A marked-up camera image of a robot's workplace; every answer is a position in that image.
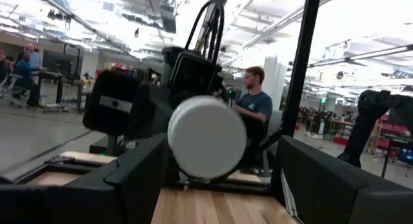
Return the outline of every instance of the blue t-shirt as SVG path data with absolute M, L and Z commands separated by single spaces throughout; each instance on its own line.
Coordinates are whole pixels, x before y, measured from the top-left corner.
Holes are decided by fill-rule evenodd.
M 260 92 L 256 95 L 245 94 L 236 101 L 236 105 L 248 111 L 266 115 L 267 121 L 272 114 L 272 100 L 265 92 Z
M 30 53 L 30 62 L 29 65 L 32 68 L 38 68 L 40 65 L 41 59 L 40 54 L 37 52 Z

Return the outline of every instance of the white pillar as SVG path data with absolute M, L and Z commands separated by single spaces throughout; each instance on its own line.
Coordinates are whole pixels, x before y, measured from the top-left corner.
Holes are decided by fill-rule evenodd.
M 41 63 L 43 64 L 43 55 L 44 55 L 45 50 L 44 49 L 39 49 L 39 55 L 40 55 L 40 60 Z
M 335 97 L 327 97 L 325 103 L 325 111 L 334 111 L 336 107 L 336 98 Z
M 95 77 L 96 69 L 99 65 L 99 54 L 83 52 L 83 61 L 81 67 L 81 76 L 88 73 L 90 76 Z
M 262 89 L 271 97 L 273 110 L 279 110 L 286 72 L 287 66 L 281 64 L 277 56 L 267 56 L 265 58 L 265 78 Z

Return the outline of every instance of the table leg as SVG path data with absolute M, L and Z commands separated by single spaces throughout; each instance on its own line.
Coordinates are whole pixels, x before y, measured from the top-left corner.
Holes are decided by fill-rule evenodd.
M 42 77 L 39 75 L 38 80 L 37 80 L 37 91 L 36 91 L 37 95 L 34 101 L 34 104 L 37 106 L 39 106 L 39 103 L 40 103 L 41 81 L 42 81 Z
M 62 100 L 62 94 L 63 94 L 63 81 L 62 81 L 62 77 L 59 76 L 58 83 L 57 83 L 56 104 L 60 104 Z
M 390 152 L 392 151 L 392 146 L 389 145 L 386 153 L 385 163 L 383 164 L 383 170 L 381 171 L 381 177 L 384 178 L 386 174 L 388 158 L 390 157 Z
M 83 85 L 77 86 L 77 112 L 81 113 Z

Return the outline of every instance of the black metal pole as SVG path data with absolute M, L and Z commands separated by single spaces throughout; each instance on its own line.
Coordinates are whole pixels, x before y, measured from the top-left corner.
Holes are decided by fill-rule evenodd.
M 80 62 L 80 49 L 77 49 L 77 58 L 76 58 L 76 75 L 79 77 L 81 76 L 81 72 L 79 71 L 79 62 Z
M 316 26 L 317 13 L 320 0 L 306 0 L 298 37 L 296 57 L 292 67 L 290 88 L 287 96 L 285 120 L 283 122 L 284 135 L 293 136 L 299 109 L 301 93 L 307 71 L 308 57 L 310 55 L 312 36 Z
M 303 92 L 305 72 L 307 70 L 308 57 L 310 55 L 312 35 L 316 26 L 320 0 L 305 0 L 303 20 L 301 22 L 301 30 L 298 37 L 296 50 L 296 58 L 292 68 L 290 89 L 288 91 L 287 106 L 285 109 L 285 118 L 283 122 L 283 134 L 293 136 L 296 129 L 296 121 L 299 110 L 299 101 Z M 282 165 L 280 160 L 275 160 L 272 167 L 271 182 L 267 188 L 267 192 L 273 195 L 282 206 L 286 206 L 286 197 L 282 183 Z

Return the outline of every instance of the white cylindrical object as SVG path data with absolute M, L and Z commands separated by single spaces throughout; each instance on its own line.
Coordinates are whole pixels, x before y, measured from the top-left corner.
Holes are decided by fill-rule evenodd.
M 182 102 L 172 114 L 168 143 L 184 172 L 213 179 L 239 163 L 247 145 L 247 132 L 240 116 L 222 101 L 197 96 Z

